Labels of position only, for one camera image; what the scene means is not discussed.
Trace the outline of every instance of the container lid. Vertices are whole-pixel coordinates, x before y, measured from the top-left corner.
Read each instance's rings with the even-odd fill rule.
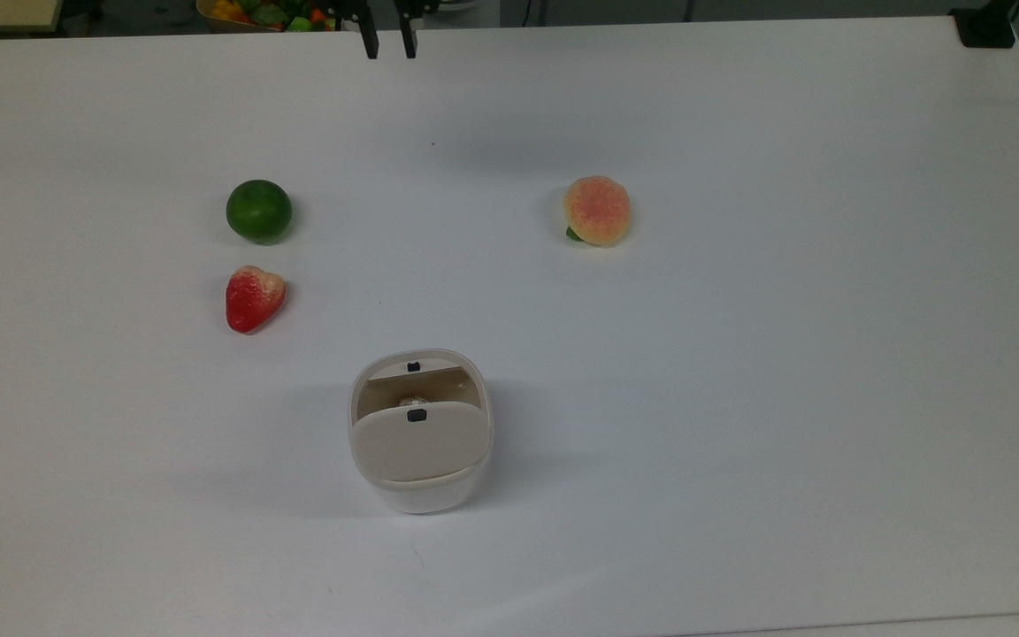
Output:
[[[489,444],[485,414],[466,403],[384,409],[352,428],[352,452],[368,479],[408,481],[461,472],[481,461]]]

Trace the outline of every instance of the floor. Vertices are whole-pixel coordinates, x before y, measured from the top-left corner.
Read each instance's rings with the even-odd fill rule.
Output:
[[[529,25],[583,23],[665,23],[683,19],[687,0],[485,0],[486,7],[442,17],[438,25]],[[396,29],[391,0],[369,0],[380,29]],[[694,20],[790,19],[825,16],[946,15],[956,5],[977,7],[979,0],[700,0]],[[194,0],[103,0],[103,15],[66,17],[70,36],[165,36],[207,33]],[[1019,17],[1016,18],[1019,36]]]

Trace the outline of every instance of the white table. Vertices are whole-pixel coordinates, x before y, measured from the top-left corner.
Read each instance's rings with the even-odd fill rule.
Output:
[[[0,42],[0,634],[635,636],[1019,614],[1019,48],[949,17]],[[558,202],[619,178],[591,250]],[[231,188],[299,226],[248,245]],[[225,280],[291,282],[259,334]],[[492,483],[345,400],[447,347]]]
[[[738,633],[739,637],[1019,637],[1019,616]]]

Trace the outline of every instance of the lime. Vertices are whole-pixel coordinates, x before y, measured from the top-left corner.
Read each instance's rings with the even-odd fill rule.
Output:
[[[226,222],[256,244],[271,244],[280,237],[293,218],[290,198],[280,185],[265,178],[239,184],[226,199]]]
[[[309,23],[307,17],[296,16],[293,21],[285,28],[285,31],[312,31],[312,24]]]

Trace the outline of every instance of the red strawberry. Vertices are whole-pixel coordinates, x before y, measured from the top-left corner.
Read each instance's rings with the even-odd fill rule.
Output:
[[[226,283],[226,323],[235,332],[252,332],[270,319],[285,301],[285,279],[244,265]]]

